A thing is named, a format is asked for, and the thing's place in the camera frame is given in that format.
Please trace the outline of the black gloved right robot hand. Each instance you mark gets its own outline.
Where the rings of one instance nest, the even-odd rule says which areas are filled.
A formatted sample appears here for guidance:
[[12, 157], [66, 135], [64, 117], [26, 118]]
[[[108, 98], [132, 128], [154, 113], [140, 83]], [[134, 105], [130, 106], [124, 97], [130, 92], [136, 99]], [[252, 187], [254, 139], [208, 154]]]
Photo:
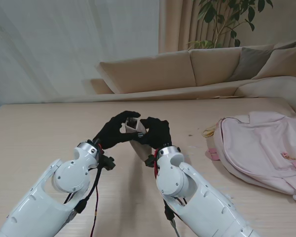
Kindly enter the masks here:
[[167, 120], [148, 117], [141, 119], [141, 124], [148, 130], [142, 137], [137, 136], [135, 141], [143, 145], [149, 145], [155, 150], [172, 146], [170, 127]]

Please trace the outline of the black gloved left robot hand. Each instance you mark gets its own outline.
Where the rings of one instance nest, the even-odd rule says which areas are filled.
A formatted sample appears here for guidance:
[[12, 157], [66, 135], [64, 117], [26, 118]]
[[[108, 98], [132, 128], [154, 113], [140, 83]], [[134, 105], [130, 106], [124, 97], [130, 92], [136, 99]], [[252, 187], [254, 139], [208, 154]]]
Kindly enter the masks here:
[[112, 117], [93, 138], [92, 142], [99, 143], [103, 150], [114, 147], [118, 143], [124, 143], [138, 138], [135, 133], [121, 133], [120, 129], [128, 118], [139, 118], [141, 114], [135, 111], [124, 111]]

